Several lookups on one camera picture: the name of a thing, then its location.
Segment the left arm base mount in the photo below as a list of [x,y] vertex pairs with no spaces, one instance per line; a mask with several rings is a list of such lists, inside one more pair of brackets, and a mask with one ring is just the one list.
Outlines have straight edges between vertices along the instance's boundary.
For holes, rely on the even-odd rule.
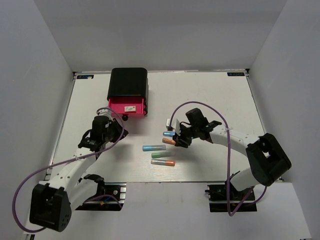
[[126,199],[126,183],[105,183],[96,195],[90,197],[76,211],[119,212]]

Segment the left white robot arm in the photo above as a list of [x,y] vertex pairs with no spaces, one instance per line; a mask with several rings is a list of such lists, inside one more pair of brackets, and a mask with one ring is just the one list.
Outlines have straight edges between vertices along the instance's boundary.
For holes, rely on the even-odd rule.
[[105,196],[104,178],[87,173],[106,144],[115,144],[125,138],[128,131],[110,115],[98,115],[92,127],[80,140],[74,160],[46,183],[38,183],[32,190],[29,221],[32,224],[62,232],[69,224],[72,212],[87,200]]

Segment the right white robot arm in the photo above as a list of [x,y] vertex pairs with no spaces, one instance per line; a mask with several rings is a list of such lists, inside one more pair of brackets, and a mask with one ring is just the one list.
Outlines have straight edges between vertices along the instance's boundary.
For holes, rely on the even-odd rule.
[[166,121],[167,129],[174,132],[175,146],[188,148],[194,139],[201,139],[247,157],[249,168],[232,174],[226,182],[226,195],[233,200],[250,187],[271,186],[292,167],[280,143],[270,133],[254,136],[227,128],[219,121],[208,121],[199,108],[188,111],[186,117],[186,124],[175,118]]

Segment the pink top drawer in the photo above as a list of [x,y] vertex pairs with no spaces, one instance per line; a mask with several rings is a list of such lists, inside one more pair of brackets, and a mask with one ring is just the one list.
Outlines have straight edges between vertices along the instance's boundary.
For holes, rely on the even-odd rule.
[[[112,96],[108,100],[108,106],[117,112],[124,121],[143,118],[147,114],[147,105],[141,96]],[[125,112],[125,106],[136,106],[136,112]]]

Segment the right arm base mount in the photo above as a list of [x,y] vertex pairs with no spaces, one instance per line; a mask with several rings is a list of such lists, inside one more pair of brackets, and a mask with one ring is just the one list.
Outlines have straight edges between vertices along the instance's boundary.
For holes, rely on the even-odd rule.
[[[245,198],[250,188],[242,191],[236,191],[230,187],[230,211],[233,212],[238,204]],[[204,191],[208,196],[209,210],[211,213],[227,213],[227,186],[223,184],[209,184]],[[254,203],[256,200],[254,191],[251,190],[250,195],[246,198],[237,212],[256,212],[257,206]]]

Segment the white eraser with red label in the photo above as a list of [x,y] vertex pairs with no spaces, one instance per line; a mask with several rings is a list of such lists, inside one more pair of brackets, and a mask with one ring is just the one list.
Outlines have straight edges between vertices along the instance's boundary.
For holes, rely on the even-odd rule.
[[134,112],[136,112],[136,106],[135,105],[125,106],[124,112],[125,113],[134,113]]

